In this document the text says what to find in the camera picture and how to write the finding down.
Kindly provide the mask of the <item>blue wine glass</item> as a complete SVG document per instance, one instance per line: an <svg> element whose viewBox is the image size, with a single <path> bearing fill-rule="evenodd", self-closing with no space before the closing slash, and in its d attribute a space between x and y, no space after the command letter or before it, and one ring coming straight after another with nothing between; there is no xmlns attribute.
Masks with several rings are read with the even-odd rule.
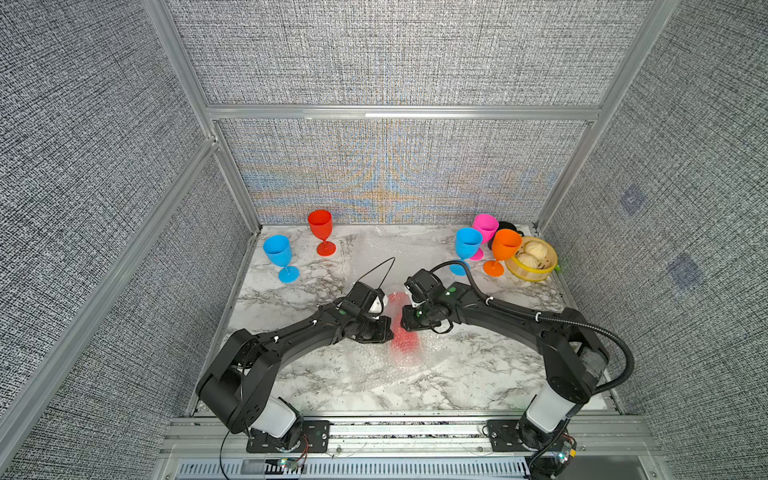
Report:
<svg viewBox="0 0 768 480"><path fill-rule="evenodd" d="M471 227L461 228L456 233L455 251L463 265L466 265L466 260L477 253L482 241L482 233Z"/></svg>
<svg viewBox="0 0 768 480"><path fill-rule="evenodd" d="M290 239L284 235L268 237L263 245L268 260L279 268L278 279L285 284L296 281L300 276L297 267L292 266L292 249Z"/></svg>

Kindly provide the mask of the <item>orange wine glass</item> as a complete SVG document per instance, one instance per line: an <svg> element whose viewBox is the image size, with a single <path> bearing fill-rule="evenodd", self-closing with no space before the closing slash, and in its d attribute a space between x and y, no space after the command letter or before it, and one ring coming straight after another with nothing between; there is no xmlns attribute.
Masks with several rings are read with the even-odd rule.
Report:
<svg viewBox="0 0 768 480"><path fill-rule="evenodd" d="M491 247L493 259L484 263L484 272L491 277L501 277L505 271L505 262L516 254L522 245L522 240L523 237L517 231L498 230Z"/></svg>

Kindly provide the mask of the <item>pink plastic wine glass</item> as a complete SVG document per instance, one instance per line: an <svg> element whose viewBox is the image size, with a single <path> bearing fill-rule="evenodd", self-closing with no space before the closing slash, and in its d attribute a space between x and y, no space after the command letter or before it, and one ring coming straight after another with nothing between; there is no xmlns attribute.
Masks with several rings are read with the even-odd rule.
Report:
<svg viewBox="0 0 768 480"><path fill-rule="evenodd" d="M472 261L479 261L484 258L483 246L495 235L499 228L499 221L490 214L479 214L475 217L472 228L481 233L482 241L477 251L470 257L470 259Z"/></svg>

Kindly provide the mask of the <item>red plastic wine glass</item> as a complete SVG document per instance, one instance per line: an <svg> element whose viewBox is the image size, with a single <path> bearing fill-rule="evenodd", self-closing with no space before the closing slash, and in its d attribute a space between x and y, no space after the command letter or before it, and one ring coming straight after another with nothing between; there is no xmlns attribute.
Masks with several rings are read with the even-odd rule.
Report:
<svg viewBox="0 0 768 480"><path fill-rule="evenodd" d="M329 240L333 230L331 213L327 210L315 210L308 215L308 223L313 235L321 240L317 253L322 257L332 256L336 252L336 245Z"/></svg>

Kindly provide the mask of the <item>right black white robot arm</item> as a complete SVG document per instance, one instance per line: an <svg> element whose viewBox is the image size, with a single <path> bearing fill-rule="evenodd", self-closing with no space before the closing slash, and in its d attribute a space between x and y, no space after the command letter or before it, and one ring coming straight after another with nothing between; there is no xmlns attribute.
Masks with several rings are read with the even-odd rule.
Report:
<svg viewBox="0 0 768 480"><path fill-rule="evenodd" d="M408 331L433 329L444 321L466 324L519 341L541 355L545 384L515 427L529 451L541 450L559 439L569 420L594 395L613 388L612 383L601 381L610 362L602 340L616 341L617 337L586 322L577 310L532 310L462 283L431 289L413 284L405 291L412 305L403 309L401 324Z"/></svg>

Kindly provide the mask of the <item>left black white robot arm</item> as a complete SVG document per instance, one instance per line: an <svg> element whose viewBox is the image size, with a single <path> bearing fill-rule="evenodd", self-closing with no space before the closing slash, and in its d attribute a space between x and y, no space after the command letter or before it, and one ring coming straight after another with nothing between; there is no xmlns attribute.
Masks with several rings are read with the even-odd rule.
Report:
<svg viewBox="0 0 768 480"><path fill-rule="evenodd" d="M308 318L283 329L231 334L202 374L198 399L232 433L257 430L293 442L301 415L272 395L280 370L319 348L342 340L380 344L391 341L392 319L361 312L342 302L321 305Z"/></svg>

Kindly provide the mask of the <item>black mug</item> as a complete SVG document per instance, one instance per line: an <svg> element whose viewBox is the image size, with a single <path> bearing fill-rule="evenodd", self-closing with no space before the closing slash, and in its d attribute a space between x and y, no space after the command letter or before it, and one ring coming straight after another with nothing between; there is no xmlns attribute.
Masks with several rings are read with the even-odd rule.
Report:
<svg viewBox="0 0 768 480"><path fill-rule="evenodd" d="M525 233L520 228L518 228L515 224L513 224L511 222L500 221L498 228L499 228L499 230L502 230L502 229L513 230L516 233L520 234L521 236L525 235Z"/></svg>

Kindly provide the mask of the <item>yellow bowl with buns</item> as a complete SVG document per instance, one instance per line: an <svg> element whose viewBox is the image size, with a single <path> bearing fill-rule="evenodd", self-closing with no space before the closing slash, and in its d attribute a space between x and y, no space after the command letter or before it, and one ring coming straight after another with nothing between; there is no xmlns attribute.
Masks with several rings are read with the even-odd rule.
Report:
<svg viewBox="0 0 768 480"><path fill-rule="evenodd" d="M558 268L558 256L546 241L524 236L522 245L509 260L507 270L515 277L527 282L542 282Z"/></svg>

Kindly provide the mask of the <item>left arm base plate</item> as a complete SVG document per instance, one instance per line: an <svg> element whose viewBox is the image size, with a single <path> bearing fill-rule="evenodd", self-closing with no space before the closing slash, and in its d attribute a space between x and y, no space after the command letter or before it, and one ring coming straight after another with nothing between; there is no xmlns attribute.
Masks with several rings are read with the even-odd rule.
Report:
<svg viewBox="0 0 768 480"><path fill-rule="evenodd" d="M301 420L290 427L283 436L272 436L267 432L252 430L246 445L251 454L326 453L330 438L331 423L326 420Z"/></svg>

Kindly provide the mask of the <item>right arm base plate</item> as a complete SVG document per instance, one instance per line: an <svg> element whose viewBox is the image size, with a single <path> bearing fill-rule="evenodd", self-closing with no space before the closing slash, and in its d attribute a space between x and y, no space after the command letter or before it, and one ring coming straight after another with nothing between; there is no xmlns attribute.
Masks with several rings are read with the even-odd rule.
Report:
<svg viewBox="0 0 768 480"><path fill-rule="evenodd" d="M548 445L557 432L544 432L525 418L488 420L485 428L494 452L535 453Z"/></svg>

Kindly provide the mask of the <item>aluminium front rail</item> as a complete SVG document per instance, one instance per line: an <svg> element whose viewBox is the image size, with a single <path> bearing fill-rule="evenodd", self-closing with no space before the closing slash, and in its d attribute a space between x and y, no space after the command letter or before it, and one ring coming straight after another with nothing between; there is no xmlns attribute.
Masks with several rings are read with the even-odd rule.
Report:
<svg viewBox="0 0 768 480"><path fill-rule="evenodd" d="M496 439L487 423L509 425L511 414L480 415L445 412L415 416L329 415L329 456L471 456L490 455ZM661 448L645 420L639 416L586 411L571 420L569 434L577 441L579 456L655 456ZM247 438L231 435L213 417L178 418L171 422L160 447L163 458L212 458L219 451L232 457L243 454Z"/></svg>

